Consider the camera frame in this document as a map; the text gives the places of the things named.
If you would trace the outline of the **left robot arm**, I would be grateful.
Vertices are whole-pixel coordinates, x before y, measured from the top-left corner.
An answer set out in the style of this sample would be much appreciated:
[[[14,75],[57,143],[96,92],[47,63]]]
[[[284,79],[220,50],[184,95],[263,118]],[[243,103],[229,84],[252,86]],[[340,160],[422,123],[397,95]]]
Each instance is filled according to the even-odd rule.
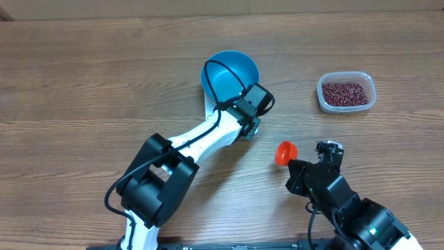
[[[189,132],[169,139],[150,136],[115,187],[127,219],[118,249],[156,249],[160,227],[182,203],[198,164],[239,138],[250,140],[260,116],[274,103],[268,90],[250,85],[217,103],[213,114]]]

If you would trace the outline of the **red measuring scoop blue handle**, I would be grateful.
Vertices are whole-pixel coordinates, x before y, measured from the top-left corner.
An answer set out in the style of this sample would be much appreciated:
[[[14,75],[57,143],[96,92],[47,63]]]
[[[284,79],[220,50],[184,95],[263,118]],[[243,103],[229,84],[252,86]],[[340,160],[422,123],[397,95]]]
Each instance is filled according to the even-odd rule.
[[[295,160],[298,157],[298,149],[295,144],[285,140],[283,141],[275,152],[275,163],[281,166],[287,166],[290,160]]]

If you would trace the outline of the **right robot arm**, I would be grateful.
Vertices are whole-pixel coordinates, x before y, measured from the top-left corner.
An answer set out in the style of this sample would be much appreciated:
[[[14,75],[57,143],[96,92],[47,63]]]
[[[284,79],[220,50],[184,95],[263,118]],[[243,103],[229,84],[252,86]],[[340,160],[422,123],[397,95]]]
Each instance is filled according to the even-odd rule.
[[[307,197],[306,210],[311,213],[308,241],[314,218],[323,215],[334,227],[334,238],[326,249],[399,249],[422,250],[409,229],[386,207],[361,199],[330,162],[311,163],[304,160],[288,162],[290,178],[286,187],[292,194]]]

